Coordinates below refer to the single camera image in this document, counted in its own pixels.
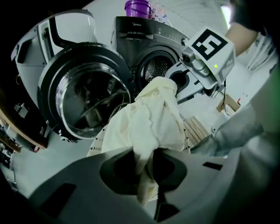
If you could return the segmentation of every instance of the purple container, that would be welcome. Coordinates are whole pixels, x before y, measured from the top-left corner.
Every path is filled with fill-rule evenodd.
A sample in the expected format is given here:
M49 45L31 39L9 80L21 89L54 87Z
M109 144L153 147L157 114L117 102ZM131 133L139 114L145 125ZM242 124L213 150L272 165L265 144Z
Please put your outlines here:
M130 0L126 2L124 7L126 16L149 18L151 6L147 0Z

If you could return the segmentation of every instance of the person's arm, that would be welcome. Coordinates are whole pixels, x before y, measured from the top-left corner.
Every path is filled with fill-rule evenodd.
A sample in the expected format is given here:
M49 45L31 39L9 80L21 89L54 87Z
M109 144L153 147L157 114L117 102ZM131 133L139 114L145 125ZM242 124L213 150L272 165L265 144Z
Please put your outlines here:
M238 23L232 23L230 29L226 33L226 37L234 44L236 56L247 50L257 36L258 32L247 29Z
M258 36L264 33L263 24L252 2L231 0L231 27L226 37L235 46L236 56L247 50Z

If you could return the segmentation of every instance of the laundry basket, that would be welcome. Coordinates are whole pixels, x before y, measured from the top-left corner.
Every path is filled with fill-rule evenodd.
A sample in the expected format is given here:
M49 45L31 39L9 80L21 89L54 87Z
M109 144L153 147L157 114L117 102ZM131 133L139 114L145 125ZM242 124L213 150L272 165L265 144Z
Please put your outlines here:
M185 132L185 148L182 151L183 153L189 153L190 154L190 148L192 147L189 138L188 138L188 134L187 134L187 122L185 121L184 118L182 118L184 121L184 132ZM107 129L106 125L99 133L98 135L95 137L93 143L91 144L91 147L88 151L87 157L89 156L94 156L97 154L101 153L101 148L102 148L102 144L103 144L103 139L104 139L104 135ZM153 200L157 200L158 199L158 186L155 188L154 193L152 194L152 196L150 197L149 201L153 201Z

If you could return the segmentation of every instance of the black control panel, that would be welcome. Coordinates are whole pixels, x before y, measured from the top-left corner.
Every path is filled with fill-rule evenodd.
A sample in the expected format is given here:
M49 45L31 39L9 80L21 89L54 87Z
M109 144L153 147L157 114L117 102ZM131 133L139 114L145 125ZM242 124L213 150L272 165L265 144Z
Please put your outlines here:
M188 38L183 33L171 26L158 21L139 17L119 16L115 18L116 34L130 35L160 35L181 43L182 39Z

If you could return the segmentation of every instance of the black washing machine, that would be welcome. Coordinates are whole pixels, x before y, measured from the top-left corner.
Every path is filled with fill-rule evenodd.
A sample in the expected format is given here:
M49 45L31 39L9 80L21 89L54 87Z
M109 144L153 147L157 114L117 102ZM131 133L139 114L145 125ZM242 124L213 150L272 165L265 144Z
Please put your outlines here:
M116 17L111 45L128 64L135 97L153 78L165 76L179 61L189 38L163 23L138 17Z

